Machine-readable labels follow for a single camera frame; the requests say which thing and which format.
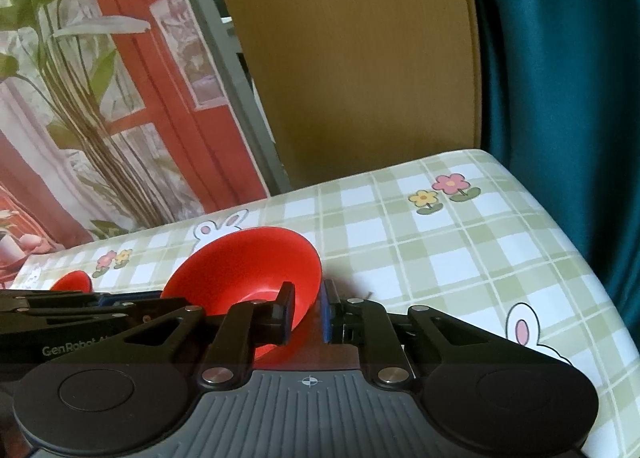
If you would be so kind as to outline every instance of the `metal bolt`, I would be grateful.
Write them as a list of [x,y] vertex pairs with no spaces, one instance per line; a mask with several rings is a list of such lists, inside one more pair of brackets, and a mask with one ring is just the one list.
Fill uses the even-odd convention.
[[202,380],[209,384],[223,384],[234,378],[234,372],[228,368],[209,368],[202,372]]
[[398,384],[409,378],[409,372],[404,368],[383,368],[378,372],[378,378],[385,384]]

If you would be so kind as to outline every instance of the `table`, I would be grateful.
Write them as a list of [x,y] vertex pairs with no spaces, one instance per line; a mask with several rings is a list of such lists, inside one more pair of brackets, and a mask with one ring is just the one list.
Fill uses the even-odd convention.
[[587,263],[540,204],[479,150],[430,156],[147,231],[31,256],[12,288],[72,270],[105,292],[157,290],[203,244],[281,226],[318,250],[345,297],[427,304],[569,361],[595,385],[590,458],[640,457],[640,359]]

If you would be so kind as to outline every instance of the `pink flower print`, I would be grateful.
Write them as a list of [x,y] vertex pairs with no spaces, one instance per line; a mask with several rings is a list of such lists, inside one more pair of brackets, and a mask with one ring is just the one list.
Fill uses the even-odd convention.
[[431,187],[436,191],[442,191],[444,194],[453,195],[458,191],[469,189],[471,184],[461,174],[454,173],[450,176],[441,174]]
[[96,270],[109,268],[111,266],[111,262],[117,255],[118,254],[114,250],[110,250],[104,256],[100,256],[100,258],[98,258],[97,264],[95,265]]

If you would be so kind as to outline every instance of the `green and white checkered tablecloth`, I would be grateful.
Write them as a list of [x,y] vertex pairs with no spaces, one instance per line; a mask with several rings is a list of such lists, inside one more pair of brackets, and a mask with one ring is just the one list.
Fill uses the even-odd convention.
[[324,276],[346,296],[371,298],[395,313],[428,304],[568,360],[600,397],[585,453],[640,457],[640,359],[629,333],[561,229],[482,151],[430,156],[32,256],[12,288],[47,289],[67,272],[84,270],[96,276],[97,291],[157,290],[203,244],[264,225],[305,236]]

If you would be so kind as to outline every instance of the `dark green curtain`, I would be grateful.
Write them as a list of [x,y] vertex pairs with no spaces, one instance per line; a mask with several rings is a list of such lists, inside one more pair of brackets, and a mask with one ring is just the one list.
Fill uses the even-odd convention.
[[588,260],[640,342],[640,0],[476,0],[483,147]]

